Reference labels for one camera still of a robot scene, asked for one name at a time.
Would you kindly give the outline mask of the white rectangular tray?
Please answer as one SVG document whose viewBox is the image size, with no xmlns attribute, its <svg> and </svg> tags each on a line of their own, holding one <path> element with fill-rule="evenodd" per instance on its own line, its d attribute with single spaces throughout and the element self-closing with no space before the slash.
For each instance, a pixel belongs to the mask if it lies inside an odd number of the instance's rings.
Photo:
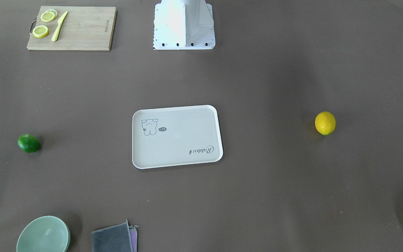
<svg viewBox="0 0 403 252">
<path fill-rule="evenodd" d="M 138 169 L 217 162 L 223 154 L 212 105 L 138 110 L 132 117 L 132 163 Z"/>
</svg>

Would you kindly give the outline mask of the bamboo cutting board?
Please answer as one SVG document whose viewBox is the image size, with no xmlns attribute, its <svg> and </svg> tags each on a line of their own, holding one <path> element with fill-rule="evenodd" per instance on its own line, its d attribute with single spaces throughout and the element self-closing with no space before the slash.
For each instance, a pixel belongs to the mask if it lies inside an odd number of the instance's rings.
<svg viewBox="0 0 403 252">
<path fill-rule="evenodd" d="M 54 21 L 43 22 L 41 14 L 54 9 L 58 16 Z M 56 41 L 52 35 L 57 28 L 57 20 L 68 11 Z M 116 7 L 81 7 L 81 6 L 41 6 L 36 25 L 45 25 L 49 34 L 44 38 L 29 37 L 29 50 L 89 50 L 109 51 L 112 46 L 116 23 Z"/>
</svg>

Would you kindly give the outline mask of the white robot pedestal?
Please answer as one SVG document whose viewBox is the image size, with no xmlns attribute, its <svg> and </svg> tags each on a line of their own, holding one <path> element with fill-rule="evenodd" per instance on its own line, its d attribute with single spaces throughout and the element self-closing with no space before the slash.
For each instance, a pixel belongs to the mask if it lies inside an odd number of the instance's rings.
<svg viewBox="0 0 403 252">
<path fill-rule="evenodd" d="M 162 0 L 155 5 L 154 50 L 210 50 L 216 46 L 212 5 Z"/>
</svg>

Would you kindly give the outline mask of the yellow plastic knife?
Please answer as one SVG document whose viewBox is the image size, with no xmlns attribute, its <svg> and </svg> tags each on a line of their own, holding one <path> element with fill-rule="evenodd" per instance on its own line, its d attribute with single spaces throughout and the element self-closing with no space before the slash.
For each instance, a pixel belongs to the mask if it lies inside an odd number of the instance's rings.
<svg viewBox="0 0 403 252">
<path fill-rule="evenodd" d="M 67 14 L 68 14 L 68 11 L 65 11 L 65 12 L 60 16 L 60 18 L 58 19 L 58 21 L 57 21 L 57 22 L 58 22 L 58 25 L 57 25 L 57 27 L 56 27 L 56 29 L 55 29 L 55 31 L 54 31 L 52 37 L 51 37 L 51 41 L 55 42 L 55 41 L 58 40 L 58 37 L 59 37 L 60 31 L 61 31 L 62 24 L 63 24 L 63 22 L 64 22 L 64 20 L 65 20 L 65 18 L 66 18 L 66 16 L 67 16 Z"/>
</svg>

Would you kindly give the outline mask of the light green bowl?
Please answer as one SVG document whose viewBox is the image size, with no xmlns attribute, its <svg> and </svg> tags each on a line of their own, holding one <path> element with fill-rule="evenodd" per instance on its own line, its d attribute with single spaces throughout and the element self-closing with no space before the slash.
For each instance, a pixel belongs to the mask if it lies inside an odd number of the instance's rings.
<svg viewBox="0 0 403 252">
<path fill-rule="evenodd" d="M 66 252 L 70 231 L 60 218 L 42 216 L 30 222 L 16 243 L 17 252 Z"/>
</svg>

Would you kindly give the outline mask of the yellow lemon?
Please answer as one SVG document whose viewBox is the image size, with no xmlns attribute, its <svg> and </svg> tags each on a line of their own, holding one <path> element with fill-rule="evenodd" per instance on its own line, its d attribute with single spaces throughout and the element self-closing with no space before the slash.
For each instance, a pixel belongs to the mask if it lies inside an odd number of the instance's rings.
<svg viewBox="0 0 403 252">
<path fill-rule="evenodd" d="M 323 111 L 315 118 L 315 128 L 323 136 L 334 132 L 336 128 L 336 119 L 331 112 Z"/>
</svg>

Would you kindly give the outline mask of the green lime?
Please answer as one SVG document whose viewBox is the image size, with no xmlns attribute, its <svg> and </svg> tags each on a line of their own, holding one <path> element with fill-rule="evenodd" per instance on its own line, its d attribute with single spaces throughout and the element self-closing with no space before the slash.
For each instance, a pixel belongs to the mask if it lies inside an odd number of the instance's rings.
<svg viewBox="0 0 403 252">
<path fill-rule="evenodd" d="M 26 153 L 35 153 L 40 150 L 40 142 L 35 136 L 31 134 L 23 134 L 18 137 L 17 140 L 18 147 Z"/>
</svg>

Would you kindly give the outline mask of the grey folded cloth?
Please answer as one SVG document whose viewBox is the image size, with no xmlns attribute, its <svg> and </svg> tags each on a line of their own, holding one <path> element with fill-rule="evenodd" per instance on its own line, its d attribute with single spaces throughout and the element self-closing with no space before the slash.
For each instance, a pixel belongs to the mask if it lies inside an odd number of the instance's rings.
<svg viewBox="0 0 403 252">
<path fill-rule="evenodd" d="M 122 224 L 106 227 L 92 232 L 93 252 L 133 252 L 130 224 L 126 220 Z"/>
</svg>

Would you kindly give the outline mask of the purple cloth underneath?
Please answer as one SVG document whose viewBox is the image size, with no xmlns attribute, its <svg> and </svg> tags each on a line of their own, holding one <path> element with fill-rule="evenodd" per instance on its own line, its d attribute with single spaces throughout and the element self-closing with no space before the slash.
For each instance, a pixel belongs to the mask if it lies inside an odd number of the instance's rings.
<svg viewBox="0 0 403 252">
<path fill-rule="evenodd" d="M 138 228 L 137 225 L 130 225 L 129 226 L 133 252 L 137 252 L 137 247 L 138 247 L 138 235 L 139 235 L 139 233 L 137 231 L 137 228 Z"/>
</svg>

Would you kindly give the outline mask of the upper lemon slice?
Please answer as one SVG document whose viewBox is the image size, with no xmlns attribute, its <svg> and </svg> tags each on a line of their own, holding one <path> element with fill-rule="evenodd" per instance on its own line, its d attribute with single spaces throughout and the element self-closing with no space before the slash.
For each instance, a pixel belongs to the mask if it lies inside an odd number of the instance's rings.
<svg viewBox="0 0 403 252">
<path fill-rule="evenodd" d="M 49 9 L 43 12 L 40 16 L 40 20 L 43 22 L 54 21 L 58 16 L 58 12 L 54 9 Z"/>
</svg>

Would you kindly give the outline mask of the lower lemon slice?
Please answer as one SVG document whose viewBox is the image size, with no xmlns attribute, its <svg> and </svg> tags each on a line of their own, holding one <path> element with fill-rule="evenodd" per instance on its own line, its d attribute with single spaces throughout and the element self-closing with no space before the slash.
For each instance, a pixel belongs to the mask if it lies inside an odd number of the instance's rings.
<svg viewBox="0 0 403 252">
<path fill-rule="evenodd" d="M 38 25 L 32 29 L 32 35 L 35 38 L 43 38 L 49 34 L 49 29 L 45 25 Z"/>
</svg>

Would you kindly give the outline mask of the lemon slice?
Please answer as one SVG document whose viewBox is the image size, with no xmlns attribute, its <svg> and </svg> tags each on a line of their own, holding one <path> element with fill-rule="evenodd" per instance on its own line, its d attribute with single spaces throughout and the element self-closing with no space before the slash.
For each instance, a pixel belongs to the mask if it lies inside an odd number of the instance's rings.
<svg viewBox="0 0 403 252">
<path fill-rule="evenodd" d="M 58 16 L 58 12 L 54 9 L 49 9 L 43 12 L 40 16 L 40 20 L 43 22 L 54 21 Z"/>
<path fill-rule="evenodd" d="M 38 25 L 32 29 L 32 35 L 35 38 L 43 38 L 49 34 L 49 29 L 45 25 Z"/>
</svg>

